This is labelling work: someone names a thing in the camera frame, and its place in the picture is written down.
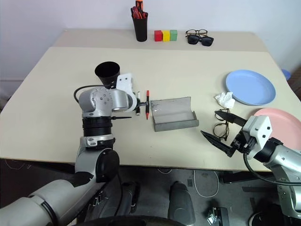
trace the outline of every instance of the pink plate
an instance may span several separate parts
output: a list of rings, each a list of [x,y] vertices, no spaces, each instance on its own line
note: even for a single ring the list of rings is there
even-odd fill
[[[258,115],[269,116],[273,129],[270,137],[280,140],[288,148],[301,150],[301,121],[276,108],[260,109],[255,113]]]

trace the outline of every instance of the white cable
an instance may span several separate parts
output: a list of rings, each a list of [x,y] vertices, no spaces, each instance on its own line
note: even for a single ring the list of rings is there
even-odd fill
[[[5,159],[4,161],[5,161],[6,165],[7,165],[11,170],[20,170],[20,169],[25,165],[25,163],[23,163],[22,166],[20,166],[19,168],[14,168],[14,167],[11,167],[11,166],[8,164],[8,162],[6,161],[6,159]]]
[[[203,198],[211,198],[211,197],[213,197],[213,196],[216,196],[216,194],[218,193],[218,189],[219,189],[219,187],[220,187],[220,182],[219,182],[219,180],[218,180],[218,176],[217,176],[216,172],[213,171],[213,173],[215,173],[216,179],[217,179],[217,189],[216,189],[216,192],[215,192],[213,195],[204,196],[204,195],[201,195],[200,192],[198,192],[198,188],[197,188],[197,185],[196,185],[196,171],[193,170],[194,187],[196,188],[196,191],[197,191],[197,193],[199,194],[199,196],[201,196],[201,197],[203,197]]]
[[[169,170],[168,172],[162,172],[159,168],[157,168],[157,170],[160,172],[160,173],[162,173],[162,174],[169,174],[169,173],[171,173],[171,171],[173,171],[172,169],[171,170]]]

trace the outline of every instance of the black cup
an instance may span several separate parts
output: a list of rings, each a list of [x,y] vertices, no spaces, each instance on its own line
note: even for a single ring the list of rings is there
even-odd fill
[[[120,66],[112,61],[103,62],[95,68],[95,74],[107,89],[115,89]]]
[[[145,14],[146,17],[144,19],[135,19],[132,17],[137,41],[147,40],[147,18],[149,14],[148,13]]]

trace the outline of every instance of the blue bin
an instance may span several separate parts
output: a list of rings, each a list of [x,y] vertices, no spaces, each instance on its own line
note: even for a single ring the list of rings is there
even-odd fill
[[[282,70],[282,73],[284,74],[286,80],[289,80],[291,78],[291,73],[285,69],[281,69]]]

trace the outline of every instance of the blue plate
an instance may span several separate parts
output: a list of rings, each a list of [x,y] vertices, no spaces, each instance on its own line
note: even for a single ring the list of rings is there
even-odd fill
[[[275,87],[263,75],[250,70],[237,70],[228,74],[228,91],[233,98],[246,105],[266,105],[276,96]]]

